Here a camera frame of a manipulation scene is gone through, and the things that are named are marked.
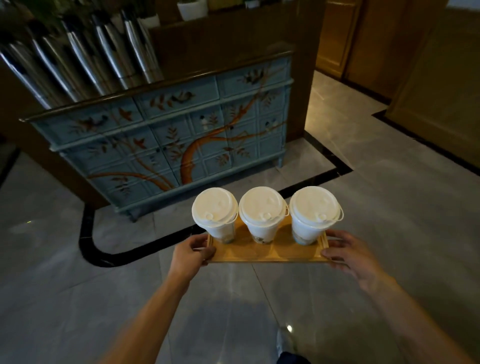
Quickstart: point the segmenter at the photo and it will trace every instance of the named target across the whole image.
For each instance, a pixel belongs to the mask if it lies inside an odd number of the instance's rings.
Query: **person's right hand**
[[[388,277],[365,242],[342,230],[328,229],[326,235],[339,240],[329,240],[329,248],[323,249],[322,255],[333,260],[330,266],[353,275],[364,291],[371,292]]]

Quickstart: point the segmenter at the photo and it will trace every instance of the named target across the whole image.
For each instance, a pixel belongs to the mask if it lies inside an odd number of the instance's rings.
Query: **shoe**
[[[279,328],[276,332],[276,350],[278,357],[280,357],[283,352],[296,354],[297,347],[293,341],[292,334],[287,328]]]

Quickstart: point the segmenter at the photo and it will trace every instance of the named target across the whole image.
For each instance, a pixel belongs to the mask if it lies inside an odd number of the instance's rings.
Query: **wooden door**
[[[364,0],[344,77],[393,98],[446,0]]]
[[[480,12],[447,8],[387,117],[480,167]]]
[[[327,0],[316,67],[342,76],[360,12],[361,0]]]

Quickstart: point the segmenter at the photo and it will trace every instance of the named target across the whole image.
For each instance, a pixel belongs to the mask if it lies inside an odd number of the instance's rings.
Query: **cup lid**
[[[340,216],[340,204],[333,194],[318,186],[304,187],[290,200],[290,213],[306,225],[322,228]]]
[[[216,228],[236,216],[238,204],[235,197],[223,188],[208,188],[201,192],[192,205],[195,223],[203,228]]]
[[[240,200],[239,211],[243,222],[255,226],[277,224],[285,217],[287,204],[283,197],[270,187],[255,187]]]

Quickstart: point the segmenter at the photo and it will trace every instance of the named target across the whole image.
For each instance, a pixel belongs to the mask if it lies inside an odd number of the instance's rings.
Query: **plastic cup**
[[[257,243],[271,243],[278,225],[287,216],[283,197],[270,187],[255,187],[240,200],[239,214]]]
[[[304,187],[290,199],[292,235],[298,244],[310,245],[319,235],[343,219],[343,210],[333,194],[318,186]]]
[[[223,244],[235,239],[235,220],[239,205],[235,197],[223,188],[208,188],[192,205],[193,221]]]

